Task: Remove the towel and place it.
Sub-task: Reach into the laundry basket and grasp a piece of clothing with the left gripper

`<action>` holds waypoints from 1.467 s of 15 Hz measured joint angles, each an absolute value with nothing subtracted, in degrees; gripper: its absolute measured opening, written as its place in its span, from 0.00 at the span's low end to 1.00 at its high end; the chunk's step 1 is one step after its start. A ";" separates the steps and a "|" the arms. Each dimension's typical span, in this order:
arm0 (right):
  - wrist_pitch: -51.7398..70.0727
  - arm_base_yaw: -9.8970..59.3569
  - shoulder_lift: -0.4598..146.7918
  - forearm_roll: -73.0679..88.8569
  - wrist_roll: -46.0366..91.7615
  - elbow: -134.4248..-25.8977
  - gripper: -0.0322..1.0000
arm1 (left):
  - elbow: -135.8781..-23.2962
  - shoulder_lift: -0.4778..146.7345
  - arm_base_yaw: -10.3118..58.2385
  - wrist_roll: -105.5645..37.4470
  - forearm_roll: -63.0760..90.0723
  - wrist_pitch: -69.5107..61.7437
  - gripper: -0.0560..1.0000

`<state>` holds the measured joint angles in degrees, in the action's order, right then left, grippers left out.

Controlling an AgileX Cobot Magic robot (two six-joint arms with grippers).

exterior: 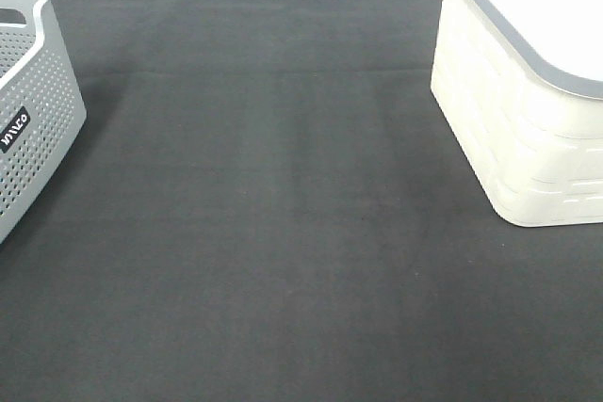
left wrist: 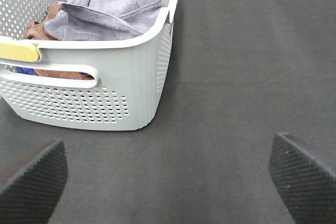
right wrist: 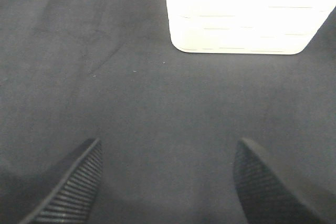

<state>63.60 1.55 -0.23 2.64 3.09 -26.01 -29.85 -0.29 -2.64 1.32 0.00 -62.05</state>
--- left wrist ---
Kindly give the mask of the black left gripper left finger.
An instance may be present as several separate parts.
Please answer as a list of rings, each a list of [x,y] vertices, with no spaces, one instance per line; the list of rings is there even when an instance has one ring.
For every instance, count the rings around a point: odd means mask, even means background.
[[[48,223],[67,179],[61,140],[43,143],[1,169],[1,223]]]

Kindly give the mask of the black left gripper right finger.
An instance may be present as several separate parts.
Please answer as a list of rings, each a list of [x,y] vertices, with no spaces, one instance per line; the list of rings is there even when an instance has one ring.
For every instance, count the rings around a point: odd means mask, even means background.
[[[335,223],[335,160],[279,133],[272,140],[268,169],[295,223]]]

